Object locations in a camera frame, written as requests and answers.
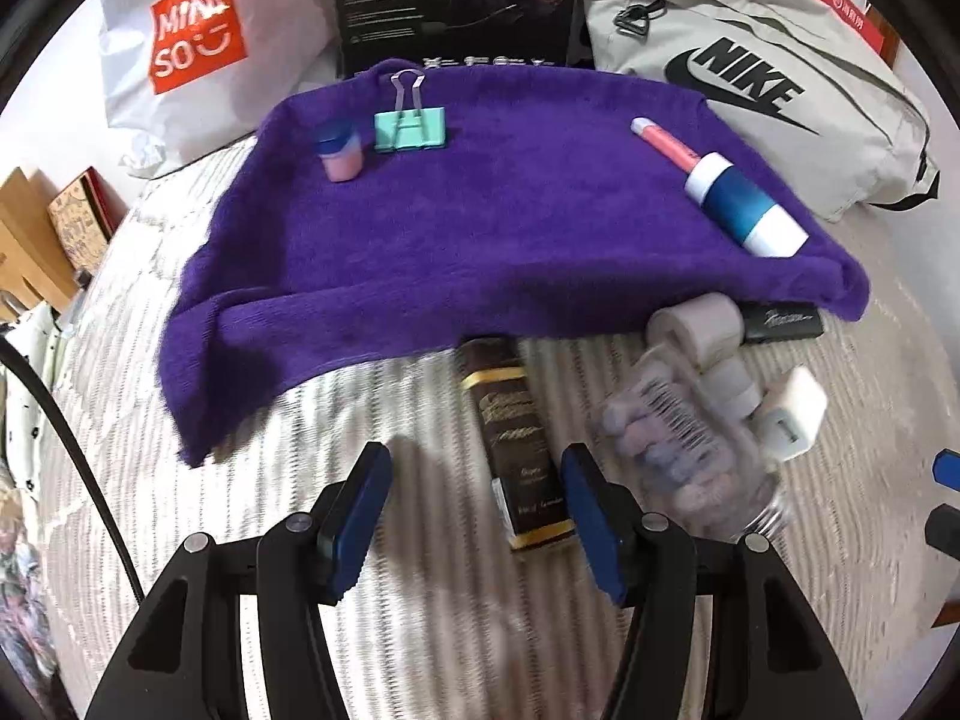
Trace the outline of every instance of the white bedsheet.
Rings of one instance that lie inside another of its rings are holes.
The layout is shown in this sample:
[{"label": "white bedsheet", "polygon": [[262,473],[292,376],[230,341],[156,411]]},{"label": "white bedsheet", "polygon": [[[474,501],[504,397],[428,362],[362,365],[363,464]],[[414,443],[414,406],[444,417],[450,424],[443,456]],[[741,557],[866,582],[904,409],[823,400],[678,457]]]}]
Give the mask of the white bedsheet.
[{"label": "white bedsheet", "polygon": [[[356,365],[313,379],[247,419],[203,469],[176,459],[157,383],[157,346],[184,263],[253,141],[148,189],[109,250],[66,351],[56,397],[88,452],[149,588],[190,533],[256,536],[346,475],[367,440],[387,443],[395,486],[358,586],[323,611],[350,716],[597,716],[627,617],[589,575],[579,546],[513,559],[491,499],[451,353]],[[796,522],[778,546],[859,696],[939,610],[957,568],[923,544],[947,499],[935,453],[960,445],[947,357],[894,276],[885,232],[853,209],[830,231],[874,281],[856,325],[827,319],[822,340],[754,347],[770,381],[801,362],[832,396],[816,448],[786,466]],[[590,440],[584,414],[642,351],[638,337],[527,341],[532,385],[555,450]],[[42,435],[40,544],[64,683],[85,710],[136,610],[117,556],[77,475]],[[635,488],[626,464],[600,456]],[[251,717],[267,717],[253,602],[243,641]],[[685,716],[704,689],[709,620],[694,634]]]}]

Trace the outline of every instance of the binder clip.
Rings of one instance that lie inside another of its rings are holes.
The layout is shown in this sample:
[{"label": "binder clip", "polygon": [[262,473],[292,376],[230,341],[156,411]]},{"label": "binder clip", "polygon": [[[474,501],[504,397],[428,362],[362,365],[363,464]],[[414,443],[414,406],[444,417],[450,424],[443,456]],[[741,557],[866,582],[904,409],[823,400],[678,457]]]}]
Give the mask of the binder clip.
[{"label": "binder clip", "polygon": [[[403,107],[403,81],[400,76],[413,73],[414,107]],[[426,76],[419,70],[407,68],[395,73],[390,81],[397,89],[397,104],[392,111],[378,113],[373,117],[376,151],[402,151],[405,148],[442,148],[446,145],[446,122],[443,108],[424,108],[421,101],[421,86]]]}]

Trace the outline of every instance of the metal clip handle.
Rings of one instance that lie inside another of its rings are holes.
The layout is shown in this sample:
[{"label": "metal clip handle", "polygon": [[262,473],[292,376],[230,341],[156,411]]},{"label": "metal clip handle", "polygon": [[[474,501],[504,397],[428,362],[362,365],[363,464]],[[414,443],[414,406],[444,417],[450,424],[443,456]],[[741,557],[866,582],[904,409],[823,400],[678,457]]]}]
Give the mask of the metal clip handle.
[{"label": "metal clip handle", "polygon": [[394,136],[392,137],[392,147],[397,147],[397,135],[400,133],[400,119],[403,114],[403,99],[405,96],[405,91],[403,90],[403,81],[400,80],[400,76],[404,73],[413,73],[416,76],[414,81],[413,89],[413,98],[414,98],[414,115],[419,121],[419,126],[421,127],[421,133],[426,139],[426,122],[424,122],[424,101],[421,99],[421,91],[419,90],[422,85],[424,85],[424,79],[426,79],[426,74],[421,73],[419,70],[414,70],[413,68],[405,68],[404,70],[398,71],[397,73],[390,76],[390,83],[397,89],[397,102],[394,103],[394,112],[397,114],[397,123],[394,124]]},{"label": "metal clip handle", "polygon": [[613,25],[638,37],[650,34],[651,20],[658,19],[666,13],[666,0],[654,0],[649,4],[635,2],[628,5],[613,17]]}]

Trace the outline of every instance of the blue gripper pad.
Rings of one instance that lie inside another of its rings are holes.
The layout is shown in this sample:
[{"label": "blue gripper pad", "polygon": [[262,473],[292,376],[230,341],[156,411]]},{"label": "blue gripper pad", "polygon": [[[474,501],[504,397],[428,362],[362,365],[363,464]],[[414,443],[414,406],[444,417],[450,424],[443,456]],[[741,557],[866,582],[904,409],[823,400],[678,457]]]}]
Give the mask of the blue gripper pad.
[{"label": "blue gripper pad", "polygon": [[570,445],[563,452],[560,477],[593,580],[613,603],[624,605],[630,587],[623,562],[637,547],[630,518],[616,506],[610,483],[582,443]]},{"label": "blue gripper pad", "polygon": [[332,559],[328,586],[338,601],[357,584],[393,480],[390,450],[368,443],[320,525],[317,544]]},{"label": "blue gripper pad", "polygon": [[945,449],[933,461],[933,479],[938,485],[960,490],[960,454]]}]

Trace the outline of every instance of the gray bag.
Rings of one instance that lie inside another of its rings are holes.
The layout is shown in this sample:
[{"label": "gray bag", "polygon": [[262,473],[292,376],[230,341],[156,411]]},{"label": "gray bag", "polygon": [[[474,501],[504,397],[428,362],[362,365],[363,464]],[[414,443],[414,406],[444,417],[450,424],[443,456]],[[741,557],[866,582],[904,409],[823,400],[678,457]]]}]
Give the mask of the gray bag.
[{"label": "gray bag", "polygon": [[821,217],[837,220],[860,201],[902,210],[936,194],[923,106],[827,4],[584,5],[597,70],[702,93]]}]

